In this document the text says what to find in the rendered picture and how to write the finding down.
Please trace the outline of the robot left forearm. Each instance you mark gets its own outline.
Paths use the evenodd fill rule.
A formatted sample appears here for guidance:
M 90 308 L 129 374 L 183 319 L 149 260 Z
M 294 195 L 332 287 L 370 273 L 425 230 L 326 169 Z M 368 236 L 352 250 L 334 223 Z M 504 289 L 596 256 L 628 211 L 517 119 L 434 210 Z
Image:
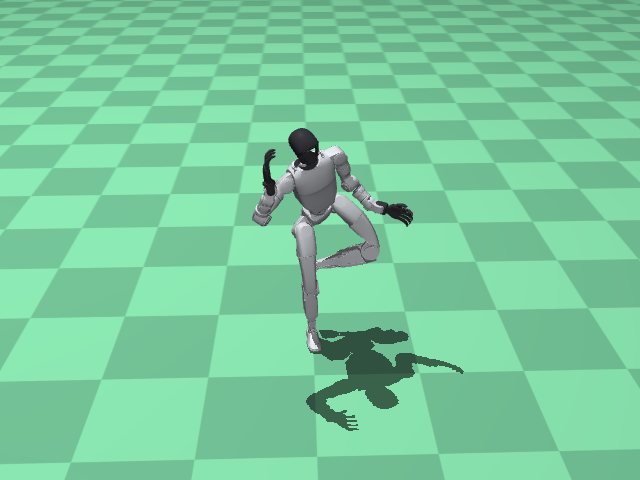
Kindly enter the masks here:
M 353 191 L 352 196 L 356 198 L 363 205 L 364 209 L 366 209 L 367 211 L 373 211 L 374 213 L 377 213 L 377 214 L 383 213 L 384 207 L 376 204 L 376 201 L 378 200 L 375 200 L 374 198 L 372 198 L 370 194 L 367 193 L 367 191 L 361 185 L 360 182 L 359 182 L 359 185 L 356 187 L 356 189 Z

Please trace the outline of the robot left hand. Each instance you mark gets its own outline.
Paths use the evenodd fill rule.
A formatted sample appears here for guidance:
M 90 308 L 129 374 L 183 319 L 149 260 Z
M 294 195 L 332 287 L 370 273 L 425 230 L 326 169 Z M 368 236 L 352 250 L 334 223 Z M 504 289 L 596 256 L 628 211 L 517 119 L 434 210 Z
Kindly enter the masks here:
M 382 201 L 376 201 L 376 204 L 379 205 L 379 206 L 383 206 L 384 207 L 383 213 L 381 213 L 382 215 L 388 214 L 392 218 L 398 219 L 398 220 L 402 221 L 403 223 L 405 223 L 406 227 L 408 227 L 408 222 L 409 222 L 409 224 L 411 224 L 411 221 L 413 220 L 413 217 L 412 217 L 413 216 L 413 212 L 411 210 L 409 210 L 409 209 L 406 209 L 407 205 L 401 203 L 401 204 L 391 204 L 391 205 L 388 206 L 388 203 L 385 203 L 385 202 L 382 202 Z M 404 207 L 404 208 L 402 208 L 402 207 Z

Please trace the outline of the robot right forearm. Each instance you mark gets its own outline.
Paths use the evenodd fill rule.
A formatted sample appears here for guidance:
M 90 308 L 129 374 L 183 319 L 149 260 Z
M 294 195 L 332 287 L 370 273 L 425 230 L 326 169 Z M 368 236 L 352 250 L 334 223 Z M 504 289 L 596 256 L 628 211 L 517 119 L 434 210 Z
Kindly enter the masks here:
M 273 196 L 267 195 L 266 187 L 264 186 L 264 194 L 261 196 L 259 203 L 257 204 L 252 219 L 256 214 L 258 217 L 266 218 L 269 216 L 271 208 L 275 201 L 275 196 L 277 195 L 277 186 L 275 185 L 275 194 Z

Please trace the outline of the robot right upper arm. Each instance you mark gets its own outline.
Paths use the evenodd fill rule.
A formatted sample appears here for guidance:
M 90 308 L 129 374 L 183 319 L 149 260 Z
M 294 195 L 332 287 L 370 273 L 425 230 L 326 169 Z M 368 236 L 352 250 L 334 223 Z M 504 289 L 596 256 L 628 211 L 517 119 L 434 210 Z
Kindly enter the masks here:
M 279 178 L 275 185 L 277 186 L 277 195 L 275 196 L 274 204 L 271 208 L 270 214 L 276 209 L 276 207 L 283 200 L 285 194 L 289 194 L 294 190 L 295 184 L 291 173 L 285 173 L 281 178 Z M 267 226 L 272 216 L 269 214 L 266 218 L 258 217 L 256 214 L 253 217 L 253 221 L 259 224 L 260 226 Z

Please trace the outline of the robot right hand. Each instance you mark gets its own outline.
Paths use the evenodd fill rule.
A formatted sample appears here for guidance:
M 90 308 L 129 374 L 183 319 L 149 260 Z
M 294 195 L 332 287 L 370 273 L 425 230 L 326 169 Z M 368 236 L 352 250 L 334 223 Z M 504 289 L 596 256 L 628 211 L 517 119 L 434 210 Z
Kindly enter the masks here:
M 266 192 L 267 195 L 269 196 L 273 196 L 275 194 L 275 180 L 271 179 L 271 174 L 270 174 L 270 168 L 269 168 L 269 162 L 272 158 L 275 158 L 276 156 L 273 155 L 275 154 L 275 149 L 270 149 L 268 152 L 266 152 L 264 158 L 264 165 L 263 165 L 263 178 L 264 181 L 262 182 L 262 185 L 266 187 Z M 273 155 L 273 156 L 271 156 Z

